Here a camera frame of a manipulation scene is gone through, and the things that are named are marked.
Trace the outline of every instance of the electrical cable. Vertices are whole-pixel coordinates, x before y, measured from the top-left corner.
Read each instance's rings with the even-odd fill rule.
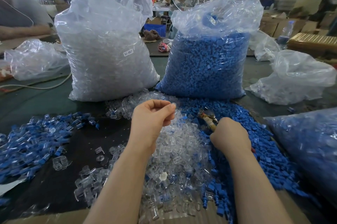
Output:
[[[71,77],[71,73],[63,80],[61,83],[51,86],[51,87],[46,87],[46,88],[40,88],[40,87],[34,87],[34,86],[28,86],[28,85],[2,85],[0,86],[1,88],[7,87],[7,86],[17,86],[17,87],[25,87],[25,88],[32,88],[32,89],[37,89],[37,90],[49,90],[49,89],[54,89],[62,84],[64,84],[69,78]]]
[[[11,8],[13,8],[14,10],[18,11],[19,13],[21,13],[18,9],[14,8],[14,6],[12,6],[11,4],[7,3],[5,0],[2,0],[3,2],[5,2],[6,4],[8,4]],[[31,18],[29,18],[27,15],[25,15],[24,13],[21,13],[22,15],[24,15],[25,17],[27,17],[31,22],[32,22],[32,26],[34,26],[34,22]]]

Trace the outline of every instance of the person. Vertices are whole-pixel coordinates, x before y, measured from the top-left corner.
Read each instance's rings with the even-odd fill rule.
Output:
[[[50,34],[52,26],[37,0],[0,0],[0,40]]]
[[[176,106],[164,100],[138,105],[125,150],[91,207],[84,224],[136,224],[146,165],[163,126],[171,124]],[[239,224],[291,224],[282,202],[251,152],[248,133],[240,123],[222,118],[211,135],[213,145],[230,163]]]

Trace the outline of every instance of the table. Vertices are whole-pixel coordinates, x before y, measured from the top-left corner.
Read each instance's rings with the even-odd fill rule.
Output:
[[[162,79],[165,74],[167,57],[151,57],[151,60]],[[61,71],[62,74],[68,74],[69,72],[69,69]],[[244,66],[243,87],[245,88],[255,83],[261,77],[270,75],[271,72],[269,62],[257,62],[255,58],[248,57]],[[50,81],[40,86],[53,86],[61,80]],[[28,84],[30,82],[10,80],[1,83],[1,85],[5,83]],[[108,150],[111,146],[124,143],[128,138],[130,121],[124,119],[115,121],[104,117],[106,107],[103,102],[83,103],[71,101],[68,99],[70,91],[71,79],[53,90],[22,89],[9,94],[0,92],[0,133],[8,133],[13,124],[25,124],[32,116],[42,116],[47,113],[54,116],[77,111],[90,112],[93,116],[99,118],[101,125],[99,131],[93,127],[88,127],[78,130],[71,137],[71,143],[67,147],[67,158],[70,161],[74,161],[74,163],[64,170],[62,175],[52,169],[52,163],[49,161],[30,183],[20,184],[10,191],[7,196],[13,199],[12,204],[0,210],[0,222],[7,218],[19,217],[23,211],[31,206],[31,202],[39,202],[39,207],[45,207],[52,202],[48,209],[49,213],[84,209],[86,207],[84,202],[76,202],[73,196],[74,181],[78,178],[78,172],[87,164],[91,168],[99,167],[99,164],[95,161],[95,153],[93,151],[95,148],[102,146],[104,150]],[[293,104],[291,107],[297,113],[335,107],[337,106],[336,92],[337,86],[333,86],[325,90],[322,99]],[[290,114],[287,111],[288,106],[270,105],[250,92],[235,101],[247,108],[258,121],[261,121],[262,117],[265,116]],[[332,223],[333,215],[329,208],[325,207],[325,212],[322,214],[307,199],[295,195],[289,196],[284,191],[280,193],[280,197],[284,197],[282,201],[286,202],[287,209],[292,212],[290,215],[298,219],[296,223],[309,223],[308,219],[311,223]],[[302,212],[300,214],[294,202],[301,208]]]

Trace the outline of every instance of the blue bin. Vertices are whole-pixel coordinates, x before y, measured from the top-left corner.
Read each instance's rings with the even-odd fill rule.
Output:
[[[156,30],[161,37],[166,37],[166,25],[157,25],[157,24],[145,24],[144,29]]]

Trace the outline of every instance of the water bottle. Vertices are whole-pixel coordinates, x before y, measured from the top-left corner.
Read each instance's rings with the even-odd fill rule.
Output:
[[[295,21],[289,21],[288,25],[283,28],[282,34],[276,40],[282,50],[286,49],[287,47],[287,42],[293,32],[294,22]]]

